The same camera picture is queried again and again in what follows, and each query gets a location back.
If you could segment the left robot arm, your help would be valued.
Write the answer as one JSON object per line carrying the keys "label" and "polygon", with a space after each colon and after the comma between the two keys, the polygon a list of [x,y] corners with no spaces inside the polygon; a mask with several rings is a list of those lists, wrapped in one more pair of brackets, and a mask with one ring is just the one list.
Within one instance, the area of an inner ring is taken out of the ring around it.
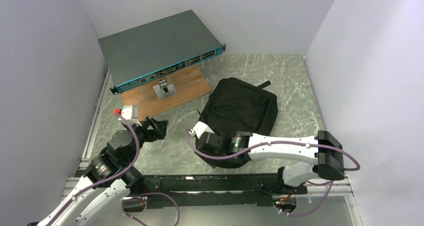
{"label": "left robot arm", "polygon": [[59,206],[31,225],[90,225],[112,203],[155,189],[134,164],[145,142],[165,138],[168,123],[147,117],[145,121],[126,124],[91,161]]}

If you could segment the black student backpack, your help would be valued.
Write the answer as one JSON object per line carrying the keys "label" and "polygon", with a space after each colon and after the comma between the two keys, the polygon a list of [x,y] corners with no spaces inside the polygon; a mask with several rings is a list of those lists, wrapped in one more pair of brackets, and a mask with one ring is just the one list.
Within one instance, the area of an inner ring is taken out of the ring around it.
{"label": "black student backpack", "polygon": [[[232,137],[238,132],[269,136],[277,115],[277,96],[265,88],[270,81],[255,86],[237,78],[222,79],[210,94],[199,121],[217,135]],[[228,154],[233,154],[231,141]]]}

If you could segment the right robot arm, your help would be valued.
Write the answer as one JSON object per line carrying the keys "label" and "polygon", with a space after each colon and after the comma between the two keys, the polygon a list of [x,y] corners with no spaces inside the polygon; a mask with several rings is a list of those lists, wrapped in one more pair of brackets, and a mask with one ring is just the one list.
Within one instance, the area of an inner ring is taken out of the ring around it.
{"label": "right robot arm", "polygon": [[236,132],[232,136],[204,132],[192,148],[212,167],[239,168],[259,159],[296,161],[296,164],[283,168],[282,175],[275,180],[281,193],[288,193],[310,179],[338,181],[345,177],[342,144],[323,130],[316,136],[303,138],[271,137],[251,132]]}

